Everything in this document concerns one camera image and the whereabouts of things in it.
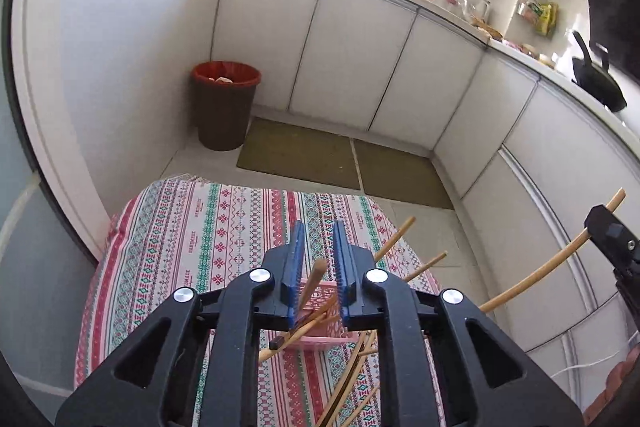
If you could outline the pink perforated utensil basket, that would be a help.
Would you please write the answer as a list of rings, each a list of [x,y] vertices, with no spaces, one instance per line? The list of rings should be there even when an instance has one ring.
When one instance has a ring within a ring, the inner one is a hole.
[[[335,296],[336,286],[333,282],[322,281],[314,290],[309,300],[303,307],[303,315],[308,315],[319,308],[326,300]],[[358,334],[344,329],[337,303],[326,311],[322,320],[309,329],[305,335],[292,343],[295,348],[304,350],[328,350],[333,347],[342,347],[346,343],[356,343]]]

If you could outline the long curved wooden chopstick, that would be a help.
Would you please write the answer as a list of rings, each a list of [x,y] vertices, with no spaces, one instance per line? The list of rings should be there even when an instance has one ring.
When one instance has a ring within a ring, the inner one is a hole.
[[[596,294],[588,277],[578,271],[579,263],[572,259],[588,241],[587,231],[582,230],[570,242],[563,243],[554,236],[552,223],[546,220],[546,215],[528,195],[514,200],[506,195],[495,195],[480,210],[480,217],[487,221],[487,225],[476,229],[491,261],[492,275],[513,277],[518,274],[521,277],[511,285],[502,285],[501,293],[480,306],[483,312],[495,311],[528,293],[564,263],[570,265],[568,271],[572,283],[556,284],[554,291],[547,291],[544,298],[557,308],[569,291],[576,291],[585,311],[597,309]]]

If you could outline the white kitchen cabinet run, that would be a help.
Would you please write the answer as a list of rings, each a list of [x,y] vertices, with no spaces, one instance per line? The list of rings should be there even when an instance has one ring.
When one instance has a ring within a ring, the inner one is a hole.
[[[218,0],[216,60],[262,72],[262,115],[431,156],[489,296],[532,273],[624,190],[639,141],[574,83],[426,0]]]

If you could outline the right olive floor mat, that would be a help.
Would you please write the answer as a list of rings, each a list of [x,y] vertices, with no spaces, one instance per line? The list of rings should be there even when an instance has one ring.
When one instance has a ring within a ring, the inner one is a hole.
[[[454,208],[429,159],[361,140],[355,140],[354,147],[364,193],[397,202]]]

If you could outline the olive floor mat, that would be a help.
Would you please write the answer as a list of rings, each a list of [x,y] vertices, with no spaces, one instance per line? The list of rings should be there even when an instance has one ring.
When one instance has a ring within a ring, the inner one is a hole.
[[[352,144],[347,136],[264,118],[252,120],[236,167],[360,189]]]
[[[354,147],[364,193],[397,202],[454,208],[429,159],[361,140],[355,140]]]

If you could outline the patterned red green tablecloth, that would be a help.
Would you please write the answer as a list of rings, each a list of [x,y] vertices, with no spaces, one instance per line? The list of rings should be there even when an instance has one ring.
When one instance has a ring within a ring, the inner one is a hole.
[[[176,288],[206,293],[259,267],[264,252],[305,225],[303,277],[317,258],[334,282],[332,228],[375,254],[396,233],[366,196],[303,193],[205,181],[155,181],[114,216],[82,314],[74,388]],[[355,339],[329,349],[288,348],[259,367],[258,425],[314,426],[340,380]]]

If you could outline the left olive floor mat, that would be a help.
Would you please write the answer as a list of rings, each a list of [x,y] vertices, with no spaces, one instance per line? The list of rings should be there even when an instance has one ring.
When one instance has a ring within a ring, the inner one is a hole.
[[[360,189],[352,144],[347,136],[264,118],[252,120],[236,167]]]

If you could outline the wooden chopstick on cloth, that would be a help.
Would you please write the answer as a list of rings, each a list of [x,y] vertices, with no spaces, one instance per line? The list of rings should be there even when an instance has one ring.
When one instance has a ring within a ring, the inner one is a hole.
[[[376,397],[378,393],[378,389],[380,389],[380,385],[376,385],[371,389],[371,391],[367,394],[367,396],[356,406],[356,409],[352,411],[348,418],[346,418],[342,423],[342,427],[349,427],[352,425],[354,421],[359,417],[360,413],[369,405],[369,403]]]

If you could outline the black frying pan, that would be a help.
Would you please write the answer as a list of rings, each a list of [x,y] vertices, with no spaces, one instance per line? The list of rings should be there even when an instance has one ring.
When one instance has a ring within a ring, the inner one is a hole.
[[[582,50],[582,58],[577,56],[572,58],[574,83],[588,92],[612,113],[620,113],[621,110],[627,107],[627,102],[617,81],[608,71],[610,68],[608,50],[599,43],[596,44],[596,49],[601,55],[601,64],[597,64],[593,62],[589,48],[577,30],[573,31],[573,37]]]

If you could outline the dark bin with red liner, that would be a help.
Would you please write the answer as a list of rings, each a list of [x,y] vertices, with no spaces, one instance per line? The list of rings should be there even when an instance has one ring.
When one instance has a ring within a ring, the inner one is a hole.
[[[217,152],[242,146],[262,74],[244,63],[215,61],[196,65],[191,78],[200,142]]]

